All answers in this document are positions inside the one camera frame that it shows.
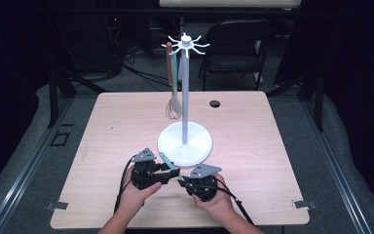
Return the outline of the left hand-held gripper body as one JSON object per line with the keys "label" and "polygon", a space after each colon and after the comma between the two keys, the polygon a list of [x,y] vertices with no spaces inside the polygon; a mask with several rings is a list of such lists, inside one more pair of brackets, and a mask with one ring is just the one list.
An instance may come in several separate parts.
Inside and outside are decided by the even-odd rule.
{"label": "left hand-held gripper body", "polygon": [[131,181],[135,187],[142,190],[160,182],[156,172],[162,165],[157,163],[156,159],[156,155],[149,148],[144,148],[131,158],[131,162],[134,163]]}

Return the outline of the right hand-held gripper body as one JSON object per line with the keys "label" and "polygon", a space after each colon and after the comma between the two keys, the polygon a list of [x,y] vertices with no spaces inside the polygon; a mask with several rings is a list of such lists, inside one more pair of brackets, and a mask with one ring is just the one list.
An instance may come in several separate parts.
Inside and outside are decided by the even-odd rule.
{"label": "right hand-held gripper body", "polygon": [[191,185],[193,194],[198,196],[202,201],[210,201],[217,191],[217,181],[214,177],[222,169],[216,166],[198,164],[186,177],[193,180]]}

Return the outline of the white utensil stand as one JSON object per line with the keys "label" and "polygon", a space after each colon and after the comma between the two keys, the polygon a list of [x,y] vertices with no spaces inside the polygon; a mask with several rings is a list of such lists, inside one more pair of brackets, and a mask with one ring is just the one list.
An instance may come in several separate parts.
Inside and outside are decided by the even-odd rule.
{"label": "white utensil stand", "polygon": [[199,48],[208,47],[208,44],[200,45],[201,37],[193,39],[183,33],[179,39],[169,37],[172,51],[176,53],[177,74],[179,51],[182,55],[182,81],[177,82],[177,97],[182,105],[181,117],[174,123],[165,127],[158,137],[158,150],[163,152],[178,167],[193,167],[202,163],[209,155],[212,148],[212,138],[209,131],[199,123],[189,120],[189,84],[190,84],[190,54],[204,55]]}

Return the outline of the teal-handled white spatula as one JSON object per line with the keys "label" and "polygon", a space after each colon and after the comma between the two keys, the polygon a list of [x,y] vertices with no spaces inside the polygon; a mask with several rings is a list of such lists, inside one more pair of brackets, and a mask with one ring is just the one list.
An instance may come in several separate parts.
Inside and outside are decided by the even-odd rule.
{"label": "teal-handled white spatula", "polygon": [[175,112],[176,114],[182,113],[182,105],[181,102],[178,100],[177,97],[177,60],[176,60],[176,53],[171,52],[170,54],[170,62],[171,62],[171,78],[172,78],[172,95],[170,100],[170,109]]}

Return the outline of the wooden-handled metal whisk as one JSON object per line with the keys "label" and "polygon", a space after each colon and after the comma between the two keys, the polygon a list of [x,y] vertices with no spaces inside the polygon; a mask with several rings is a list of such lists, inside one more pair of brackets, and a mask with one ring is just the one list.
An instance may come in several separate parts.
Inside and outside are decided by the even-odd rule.
{"label": "wooden-handled metal whisk", "polygon": [[[170,42],[166,43],[166,50],[167,50],[167,74],[168,74],[168,84],[171,87],[171,95],[172,95],[172,78],[171,78],[171,62],[170,62],[170,53],[172,52],[172,44]],[[170,99],[168,101],[168,106],[167,106],[167,116],[169,119],[172,120],[177,120],[181,117],[181,114],[176,114],[170,109],[170,100],[171,100],[171,95]]]}

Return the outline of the person's right hand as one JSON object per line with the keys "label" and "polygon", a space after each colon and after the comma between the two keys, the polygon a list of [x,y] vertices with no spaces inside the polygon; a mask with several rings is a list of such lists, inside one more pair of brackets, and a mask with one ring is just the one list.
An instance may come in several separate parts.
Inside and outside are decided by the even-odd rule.
{"label": "person's right hand", "polygon": [[195,205],[206,211],[214,219],[234,215],[236,213],[231,197],[223,191],[217,191],[216,195],[207,202],[202,201],[198,196],[193,196]]}

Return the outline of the person's left hand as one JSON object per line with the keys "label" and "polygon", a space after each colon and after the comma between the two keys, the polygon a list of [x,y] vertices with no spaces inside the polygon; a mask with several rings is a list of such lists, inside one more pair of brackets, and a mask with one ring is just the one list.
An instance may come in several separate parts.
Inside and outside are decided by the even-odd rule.
{"label": "person's left hand", "polygon": [[131,182],[131,171],[133,167],[130,167],[125,176],[125,188],[123,189],[120,204],[117,209],[117,214],[120,216],[126,216],[129,218],[134,217],[141,207],[144,205],[147,198],[158,192],[162,184],[156,182],[155,184],[139,190]]}

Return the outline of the dark equipment with red light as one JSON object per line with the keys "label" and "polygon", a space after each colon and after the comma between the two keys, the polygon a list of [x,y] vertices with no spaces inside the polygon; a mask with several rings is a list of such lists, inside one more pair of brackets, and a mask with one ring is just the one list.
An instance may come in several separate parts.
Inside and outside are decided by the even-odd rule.
{"label": "dark equipment with red light", "polygon": [[112,70],[119,74],[124,64],[124,58],[127,53],[127,38],[124,35],[125,30],[120,19],[115,16],[107,16],[103,18],[107,31],[108,42],[112,50],[113,68]]}

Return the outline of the black folding chair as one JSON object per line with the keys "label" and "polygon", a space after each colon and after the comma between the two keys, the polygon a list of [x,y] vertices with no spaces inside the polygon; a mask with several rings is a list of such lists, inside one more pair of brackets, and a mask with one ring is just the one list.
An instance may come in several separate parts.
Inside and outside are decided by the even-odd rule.
{"label": "black folding chair", "polygon": [[199,77],[206,90],[207,75],[257,73],[254,80],[258,90],[267,50],[277,35],[275,25],[268,19],[225,20],[211,27],[206,34],[206,54]]}

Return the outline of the grey metal table bracket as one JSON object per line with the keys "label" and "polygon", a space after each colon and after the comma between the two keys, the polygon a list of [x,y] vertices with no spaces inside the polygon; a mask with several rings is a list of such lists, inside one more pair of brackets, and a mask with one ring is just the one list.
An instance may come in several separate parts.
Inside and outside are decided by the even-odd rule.
{"label": "grey metal table bracket", "polygon": [[302,210],[311,210],[317,207],[317,204],[314,201],[293,201],[292,204],[296,209]]}
{"label": "grey metal table bracket", "polygon": [[55,211],[55,210],[65,210],[68,207],[67,203],[56,201],[56,202],[49,202],[45,207],[46,210]]}

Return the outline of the black metal frame stand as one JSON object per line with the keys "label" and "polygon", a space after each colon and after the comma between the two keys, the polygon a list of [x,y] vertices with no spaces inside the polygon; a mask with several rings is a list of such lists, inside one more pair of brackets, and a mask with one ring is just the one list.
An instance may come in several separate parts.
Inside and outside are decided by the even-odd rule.
{"label": "black metal frame stand", "polygon": [[299,90],[297,97],[300,101],[308,101],[312,96],[314,98],[314,123],[320,132],[323,131],[322,126],[322,109],[323,109],[323,85],[324,80],[318,71],[309,71],[295,79],[279,85],[267,93],[268,98],[275,97],[280,93],[290,89],[291,87],[301,84],[302,88]]}
{"label": "black metal frame stand", "polygon": [[77,91],[72,82],[78,82],[97,94],[105,93],[106,90],[100,88],[93,82],[85,79],[83,76],[74,73],[68,69],[55,69],[49,76],[49,94],[50,94],[50,122],[48,127],[51,128],[58,119],[58,91],[66,98],[74,98]]}

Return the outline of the aluminium floor rail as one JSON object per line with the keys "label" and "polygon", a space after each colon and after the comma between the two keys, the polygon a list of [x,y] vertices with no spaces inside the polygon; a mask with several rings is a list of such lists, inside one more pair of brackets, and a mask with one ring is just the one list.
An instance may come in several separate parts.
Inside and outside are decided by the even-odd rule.
{"label": "aluminium floor rail", "polygon": [[49,105],[43,100],[39,102],[30,126],[0,174],[0,233],[32,180],[44,157],[44,151],[56,134],[59,122],[67,114],[72,103],[72,98],[60,102],[58,117],[49,128]]}
{"label": "aluminium floor rail", "polygon": [[374,234],[371,230],[369,223],[367,222],[363,211],[353,193],[353,190],[349,186],[346,180],[345,174],[343,173],[337,158],[328,142],[325,132],[321,132],[314,120],[314,110],[308,102],[302,101],[301,106],[308,116],[309,123],[315,136],[317,137],[321,148],[324,152],[323,160],[333,178],[333,181],[337,187],[338,193],[343,201],[346,211],[348,212],[351,221],[355,227],[357,234]]}

